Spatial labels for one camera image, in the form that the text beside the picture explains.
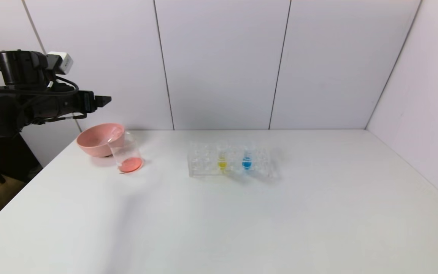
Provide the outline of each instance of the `transparent container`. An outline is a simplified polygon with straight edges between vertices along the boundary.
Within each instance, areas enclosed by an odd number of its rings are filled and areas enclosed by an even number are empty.
[[[190,177],[200,175],[270,175],[268,150],[254,144],[192,143],[188,151]]]
[[[143,166],[138,142],[130,132],[124,132],[120,137],[108,142],[116,165],[121,172],[133,172]]]

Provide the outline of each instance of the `yellow liquid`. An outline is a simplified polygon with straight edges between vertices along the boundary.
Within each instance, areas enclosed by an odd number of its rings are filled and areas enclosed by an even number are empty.
[[[225,170],[227,167],[226,158],[221,157],[221,156],[219,158],[217,158],[217,166],[219,166],[220,170]]]

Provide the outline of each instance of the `red liquid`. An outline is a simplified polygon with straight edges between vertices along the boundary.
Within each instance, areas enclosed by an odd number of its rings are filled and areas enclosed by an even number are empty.
[[[139,169],[143,165],[143,160],[140,158],[132,157],[124,160],[119,166],[119,170],[122,172],[131,172]]]

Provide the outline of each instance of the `white wall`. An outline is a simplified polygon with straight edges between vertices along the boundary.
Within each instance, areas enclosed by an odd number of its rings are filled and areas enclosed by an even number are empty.
[[[419,0],[293,0],[271,129],[365,128]]]
[[[0,51],[32,50],[42,52],[20,0],[0,0]],[[0,86],[5,85],[0,72]],[[21,136],[42,166],[46,166],[80,133],[71,120],[29,126]]]
[[[367,127],[438,187],[438,0],[424,0]]]
[[[268,129],[287,0],[156,0],[175,129]]]
[[[172,129],[153,0],[26,0],[47,51],[68,52],[67,78],[94,95],[112,96],[78,121],[82,129]]]

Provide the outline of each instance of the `table surface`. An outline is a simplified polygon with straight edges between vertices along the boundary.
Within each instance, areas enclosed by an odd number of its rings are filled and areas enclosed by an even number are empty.
[[[0,274],[438,273],[438,190],[370,132],[134,133],[141,170],[73,142],[0,212]],[[190,178],[221,139],[269,146],[271,178]]]

